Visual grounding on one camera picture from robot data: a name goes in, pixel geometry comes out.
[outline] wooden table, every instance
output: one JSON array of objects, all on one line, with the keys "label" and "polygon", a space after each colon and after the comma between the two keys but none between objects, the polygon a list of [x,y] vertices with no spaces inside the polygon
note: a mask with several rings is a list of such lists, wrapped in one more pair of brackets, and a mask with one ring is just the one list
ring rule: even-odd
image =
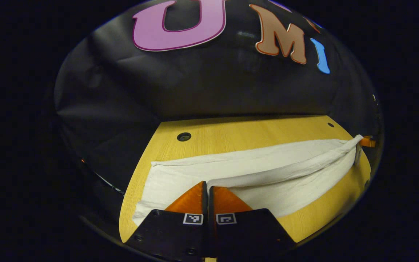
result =
[{"label": "wooden table", "polygon": [[[190,140],[177,140],[189,132]],[[150,139],[128,185],[119,232],[126,242],[137,226],[132,221],[135,205],[141,199],[151,161],[167,161],[191,156],[255,149],[314,139],[352,139],[352,136],[328,116],[250,116],[209,118],[163,122]],[[360,163],[321,198],[278,221],[295,242],[310,236],[341,214],[359,197],[371,168],[361,154]]]}]

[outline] yellow wooden surface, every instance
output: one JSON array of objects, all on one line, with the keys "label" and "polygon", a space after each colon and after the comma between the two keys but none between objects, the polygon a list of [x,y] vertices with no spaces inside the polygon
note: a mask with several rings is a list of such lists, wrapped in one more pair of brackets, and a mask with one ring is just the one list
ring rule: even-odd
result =
[{"label": "yellow wooden surface", "polygon": [[[192,138],[177,140],[180,133]],[[132,221],[135,205],[141,199],[151,161],[166,161],[191,156],[225,153],[314,139],[352,139],[328,116],[271,116],[210,118],[163,122],[150,139],[128,185],[119,232],[126,242],[137,226]],[[278,221],[295,242],[313,234],[352,204],[370,179],[371,168],[364,152],[339,183],[321,198]]]}]

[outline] black background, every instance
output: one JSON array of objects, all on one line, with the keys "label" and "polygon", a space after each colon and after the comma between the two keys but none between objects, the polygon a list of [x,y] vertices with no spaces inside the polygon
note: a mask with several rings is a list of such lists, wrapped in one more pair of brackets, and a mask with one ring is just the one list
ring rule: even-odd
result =
[{"label": "black background", "polygon": [[[419,260],[419,1],[283,1],[351,49],[373,80],[386,147],[369,191],[292,260]],[[0,258],[132,260],[65,211],[43,171],[43,91],[88,33],[133,1],[0,2]]]}]

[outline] white cloth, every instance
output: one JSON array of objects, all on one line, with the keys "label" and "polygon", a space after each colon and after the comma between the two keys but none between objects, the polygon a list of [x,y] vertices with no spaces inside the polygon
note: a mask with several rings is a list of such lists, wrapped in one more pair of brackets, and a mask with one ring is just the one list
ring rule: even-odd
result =
[{"label": "white cloth", "polygon": [[276,217],[291,214],[321,197],[347,174],[362,138],[309,140],[151,162],[132,220],[140,225],[151,210],[165,209],[200,181],[206,181],[208,189],[228,187],[253,209],[267,208]]}]

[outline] white towel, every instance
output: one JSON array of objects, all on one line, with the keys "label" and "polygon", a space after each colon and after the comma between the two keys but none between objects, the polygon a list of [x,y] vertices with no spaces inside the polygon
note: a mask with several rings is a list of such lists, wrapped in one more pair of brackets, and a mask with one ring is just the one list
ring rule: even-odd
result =
[{"label": "white towel", "polygon": [[361,135],[279,144],[252,150],[151,162],[136,225],[153,209],[165,209],[200,181],[225,186],[253,209],[282,217],[307,206],[331,189],[355,161]]}]

